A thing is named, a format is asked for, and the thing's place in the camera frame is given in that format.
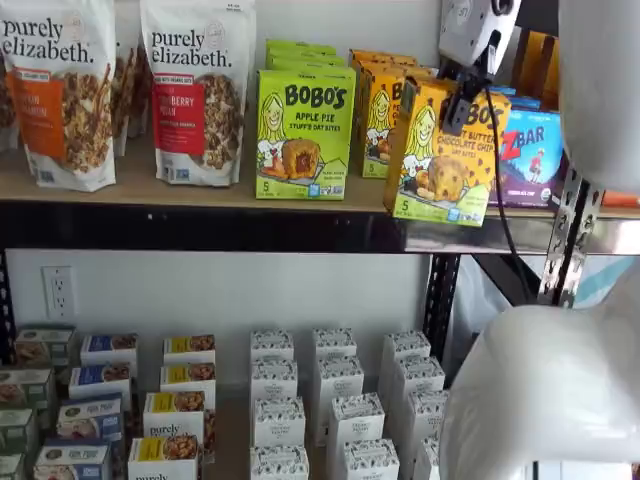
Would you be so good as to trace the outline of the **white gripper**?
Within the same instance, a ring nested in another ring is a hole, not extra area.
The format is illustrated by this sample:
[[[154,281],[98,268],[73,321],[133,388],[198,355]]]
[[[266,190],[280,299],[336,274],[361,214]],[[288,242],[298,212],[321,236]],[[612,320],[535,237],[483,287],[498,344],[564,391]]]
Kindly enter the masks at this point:
[[[455,83],[454,92],[445,100],[444,133],[460,135],[476,98],[491,100],[493,75],[486,65],[475,62],[489,49],[488,64],[502,63],[520,6],[520,0],[442,2],[439,78]]]

